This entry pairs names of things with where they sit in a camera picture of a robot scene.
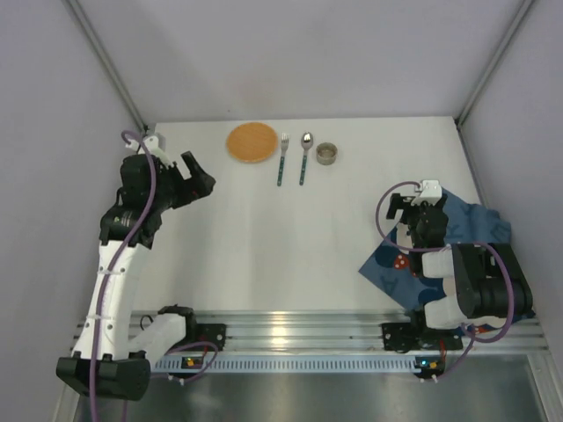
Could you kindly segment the blue cartoon placemat cloth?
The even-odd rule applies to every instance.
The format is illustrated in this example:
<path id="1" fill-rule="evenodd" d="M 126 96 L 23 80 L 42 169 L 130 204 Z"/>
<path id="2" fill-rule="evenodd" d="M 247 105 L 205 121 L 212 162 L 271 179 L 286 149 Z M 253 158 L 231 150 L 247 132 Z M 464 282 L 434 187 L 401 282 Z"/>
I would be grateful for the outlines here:
<path id="1" fill-rule="evenodd" d="M 444 208 L 450 221 L 447 226 L 446 240 L 449 243 L 469 243 L 483 241 L 488 243 L 508 243 L 511 239 L 511 226 L 501 219 L 500 214 L 480 204 L 467 203 L 454 193 L 442 188 L 449 199 Z M 378 204 L 378 213 L 387 212 L 388 206 Z M 399 219 L 390 232 L 381 234 L 383 241 L 368 257 L 359 270 L 360 275 L 378 287 L 401 307 L 416 311 L 422 304 L 444 296 L 452 282 L 440 279 L 418 279 L 411 275 L 406 258 L 399 251 L 384 242 L 388 236 L 401 246 L 411 243 L 406 234 L 406 227 Z M 515 320 L 530 317 L 522 316 Z"/>

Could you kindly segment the round woven bamboo plate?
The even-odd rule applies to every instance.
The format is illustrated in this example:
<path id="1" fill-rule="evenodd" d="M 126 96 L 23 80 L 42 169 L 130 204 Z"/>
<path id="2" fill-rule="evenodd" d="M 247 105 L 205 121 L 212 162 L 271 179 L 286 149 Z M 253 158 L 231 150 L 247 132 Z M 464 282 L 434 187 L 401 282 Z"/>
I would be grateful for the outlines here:
<path id="1" fill-rule="evenodd" d="M 228 152 L 243 163 L 258 163 L 268 159 L 275 152 L 277 144 L 277 133 L 261 122 L 235 127 L 226 140 Z"/>

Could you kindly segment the small ceramic cup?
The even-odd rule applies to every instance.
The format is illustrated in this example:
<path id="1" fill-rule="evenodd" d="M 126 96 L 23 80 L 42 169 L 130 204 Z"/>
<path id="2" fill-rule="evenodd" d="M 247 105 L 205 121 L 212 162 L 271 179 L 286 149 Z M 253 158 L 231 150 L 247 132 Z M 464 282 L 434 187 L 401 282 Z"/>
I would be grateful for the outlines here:
<path id="1" fill-rule="evenodd" d="M 335 163 L 338 156 L 338 148 L 331 142 L 321 142 L 316 147 L 316 159 L 321 165 L 328 166 Z"/>

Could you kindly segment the green handled fork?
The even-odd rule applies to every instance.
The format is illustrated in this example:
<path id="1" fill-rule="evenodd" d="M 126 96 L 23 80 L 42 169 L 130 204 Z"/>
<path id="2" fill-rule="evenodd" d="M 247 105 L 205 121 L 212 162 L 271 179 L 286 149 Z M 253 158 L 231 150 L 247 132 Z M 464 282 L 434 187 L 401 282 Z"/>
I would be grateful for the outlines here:
<path id="1" fill-rule="evenodd" d="M 282 185 L 282 179 L 283 179 L 283 172 L 284 172 L 284 165 L 285 165 L 285 157 L 286 157 L 286 153 L 289 149 L 289 134 L 287 133 L 282 133 L 281 134 L 281 156 L 280 156 L 280 161 L 279 161 L 279 167 L 278 167 L 278 175 L 277 175 L 277 186 L 280 187 Z"/>

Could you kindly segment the green handled spoon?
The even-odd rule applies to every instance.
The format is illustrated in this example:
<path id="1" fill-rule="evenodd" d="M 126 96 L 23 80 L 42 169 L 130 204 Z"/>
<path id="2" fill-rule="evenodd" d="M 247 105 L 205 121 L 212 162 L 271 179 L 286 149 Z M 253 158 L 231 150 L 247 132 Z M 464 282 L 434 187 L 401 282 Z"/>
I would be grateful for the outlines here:
<path id="1" fill-rule="evenodd" d="M 303 148 L 303 157 L 302 157 L 300 179 L 299 179 L 299 185 L 300 186 L 302 186 L 304 184 L 305 173 L 306 173 L 307 162 L 308 162 L 308 152 L 312 148 L 313 143 L 314 143 L 313 134 L 311 132 L 305 132 L 303 134 L 302 138 L 301 138 L 301 146 Z"/>

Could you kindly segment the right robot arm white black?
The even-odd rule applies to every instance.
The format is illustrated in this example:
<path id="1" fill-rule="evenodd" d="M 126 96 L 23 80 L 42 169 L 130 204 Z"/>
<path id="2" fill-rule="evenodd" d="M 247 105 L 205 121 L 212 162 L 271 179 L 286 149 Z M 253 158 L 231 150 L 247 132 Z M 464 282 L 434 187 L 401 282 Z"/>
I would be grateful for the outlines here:
<path id="1" fill-rule="evenodd" d="M 491 344 L 531 313 L 533 295 L 510 244 L 447 242 L 449 196 L 440 186 L 418 184 L 413 196 L 390 190 L 386 197 L 387 219 L 398 218 L 411 243 L 401 246 L 388 236 L 384 242 L 406 258 L 412 276 L 453 284 L 443 297 L 416 310 L 422 331 L 460 330 L 475 342 Z"/>

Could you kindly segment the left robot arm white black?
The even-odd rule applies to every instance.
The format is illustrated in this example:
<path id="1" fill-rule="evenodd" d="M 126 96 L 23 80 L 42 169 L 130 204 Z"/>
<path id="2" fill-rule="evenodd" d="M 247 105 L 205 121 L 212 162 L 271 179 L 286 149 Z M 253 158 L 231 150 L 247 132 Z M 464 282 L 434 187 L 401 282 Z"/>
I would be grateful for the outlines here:
<path id="1" fill-rule="evenodd" d="M 128 156 L 121 164 L 122 185 L 100 221 L 99 269 L 88 315 L 71 355 L 61 357 L 55 370 L 82 396 L 140 400 L 157 362 L 199 337 L 194 311 L 179 305 L 163 307 L 148 328 L 129 336 L 135 290 L 163 212 L 208 197 L 216 183 L 191 152 L 181 158 L 189 178 L 155 154 Z"/>

